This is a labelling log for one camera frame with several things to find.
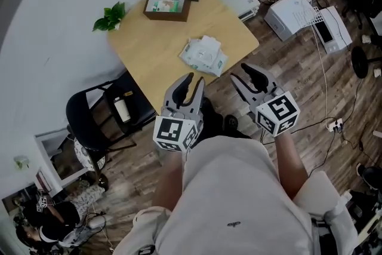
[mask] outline wooden table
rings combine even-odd
[[[198,72],[178,55],[188,38],[208,35],[221,42],[228,56],[224,71],[258,47],[258,41],[236,14],[220,0],[192,2],[187,22],[149,20],[141,0],[124,17],[119,30],[110,31],[109,43],[158,113],[161,113],[167,88],[179,77],[194,72],[196,81],[206,84],[216,77]]]

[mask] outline wooden floor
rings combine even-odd
[[[328,1],[335,5],[339,12],[346,4],[344,0]],[[298,124],[294,128],[296,130],[325,117],[325,82],[319,54],[312,29],[309,27],[299,31],[287,42],[282,42],[263,19],[267,10],[268,6],[261,5],[257,17],[245,23],[259,40],[260,46],[242,62],[269,69],[284,90],[292,92],[301,109]],[[366,20],[363,30],[360,31],[358,21],[352,13],[349,13],[344,22],[352,36],[353,47],[361,45],[362,34],[372,33]],[[328,84],[327,116],[346,119],[352,112],[356,87],[360,81],[353,72],[348,52],[327,55],[321,43],[319,46]],[[364,46],[364,50],[369,58],[381,55],[381,51],[371,45]],[[358,149],[358,141],[365,125],[367,126],[362,137],[365,152],[377,163],[380,160],[381,140],[372,136],[372,131],[382,130],[382,78],[375,79],[372,68],[371,64],[368,76],[360,84],[354,112],[346,122],[344,130],[346,139],[357,148],[352,149],[349,142],[343,141],[341,135],[336,134],[326,163],[320,168],[326,171],[339,193],[361,183],[355,174],[357,163],[372,165],[369,158]],[[241,70],[240,63],[229,72],[234,72],[249,81],[248,76]],[[223,115],[232,113],[238,117],[239,130],[259,140],[261,131],[247,116],[248,105],[241,100],[231,85],[229,72],[207,86],[206,95],[218,112]],[[138,146],[115,153],[103,171],[109,178],[110,189],[95,207],[96,210],[103,210],[114,217],[107,227],[114,247],[130,231],[134,215],[150,205],[161,168],[152,142],[152,133],[153,124],[150,124],[134,136]],[[324,160],[332,138],[333,133],[327,131],[324,122],[293,134],[297,151],[308,171]],[[269,136],[264,138],[265,143],[271,141]],[[275,146],[266,147],[276,164]],[[107,242],[102,233],[91,238],[82,249],[88,254],[108,253]]]

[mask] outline white sneaker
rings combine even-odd
[[[363,44],[370,44],[371,43],[371,38],[369,35],[362,35],[362,43]]]

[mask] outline green plant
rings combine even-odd
[[[121,22],[121,19],[124,18],[125,12],[125,3],[119,3],[119,1],[110,9],[104,8],[104,17],[98,19],[93,26],[93,31],[95,30],[114,30],[115,26]]]

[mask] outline power strip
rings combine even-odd
[[[337,131],[341,131],[342,129],[342,118],[339,118],[332,123],[329,124],[328,130],[329,132],[334,132],[334,130],[337,129]]]

